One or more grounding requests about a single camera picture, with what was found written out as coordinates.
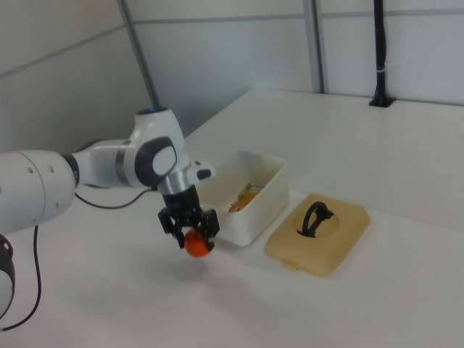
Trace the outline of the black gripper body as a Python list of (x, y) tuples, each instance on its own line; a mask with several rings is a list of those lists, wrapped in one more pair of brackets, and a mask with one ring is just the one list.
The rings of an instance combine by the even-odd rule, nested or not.
[(195, 187), (190, 187), (177, 194), (163, 194), (162, 198), (170, 217), (174, 219), (201, 215), (202, 210)]

